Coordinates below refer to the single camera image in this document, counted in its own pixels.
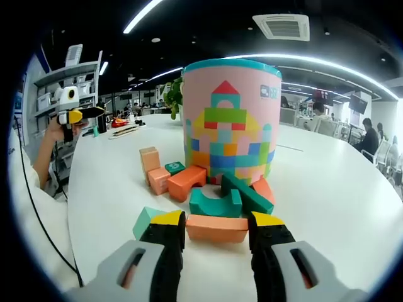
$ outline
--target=office chair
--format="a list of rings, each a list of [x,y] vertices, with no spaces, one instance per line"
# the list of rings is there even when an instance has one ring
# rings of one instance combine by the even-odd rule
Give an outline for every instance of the office chair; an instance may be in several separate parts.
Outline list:
[[[280,124],[294,127],[297,122],[297,113],[295,109],[281,107]]]
[[[319,120],[315,132],[327,135],[329,137],[334,137],[336,135],[336,130],[338,129],[338,126],[339,123],[337,121]]]
[[[375,167],[378,168],[378,170],[380,170],[381,172],[383,172],[383,168],[387,166],[387,158],[390,147],[391,144],[389,142],[387,142],[386,140],[382,140],[374,155],[365,150],[361,150],[361,153],[371,158]]]

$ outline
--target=monitor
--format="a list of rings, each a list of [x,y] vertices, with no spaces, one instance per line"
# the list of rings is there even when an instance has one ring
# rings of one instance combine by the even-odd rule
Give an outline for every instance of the monitor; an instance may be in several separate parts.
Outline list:
[[[365,113],[367,104],[368,103],[366,101],[355,94],[352,94],[348,108],[363,115]]]

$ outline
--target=person's hand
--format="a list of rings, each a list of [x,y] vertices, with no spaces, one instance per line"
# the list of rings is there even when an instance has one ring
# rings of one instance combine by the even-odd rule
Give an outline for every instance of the person's hand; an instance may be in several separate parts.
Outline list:
[[[88,125],[88,123],[73,124],[72,125],[73,135],[76,136],[76,135],[80,134],[81,129],[84,128],[87,125]],[[59,125],[57,123],[57,118],[56,117],[52,118],[50,120],[50,123],[48,125],[47,130],[46,130],[46,135],[48,137],[50,137],[52,140],[54,140],[55,142],[57,140],[63,140],[64,139],[63,128],[62,128],[61,125]]]

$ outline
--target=green plant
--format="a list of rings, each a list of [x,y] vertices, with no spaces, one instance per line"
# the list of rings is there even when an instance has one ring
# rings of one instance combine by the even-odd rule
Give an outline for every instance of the green plant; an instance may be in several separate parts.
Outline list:
[[[175,120],[176,113],[179,112],[179,105],[182,105],[181,85],[183,85],[183,79],[179,77],[172,83],[166,83],[160,88],[160,91],[164,91],[164,88],[169,84],[171,85],[171,90],[168,93],[164,93],[164,102],[167,107],[171,108],[171,118]]]

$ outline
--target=red object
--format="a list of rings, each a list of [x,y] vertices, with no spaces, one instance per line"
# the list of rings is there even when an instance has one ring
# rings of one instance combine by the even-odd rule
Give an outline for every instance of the red object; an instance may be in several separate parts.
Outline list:
[[[245,124],[238,124],[238,123],[232,123],[231,124],[231,130],[245,130],[246,125]]]
[[[112,128],[119,128],[128,124],[127,120],[122,120],[120,118],[114,118],[112,121]]]
[[[231,84],[228,83],[228,81],[224,81],[217,87],[214,91],[214,94],[239,94],[239,92],[232,87]]]
[[[217,129],[218,123],[214,123],[211,121],[205,121],[204,122],[204,128],[205,129]]]

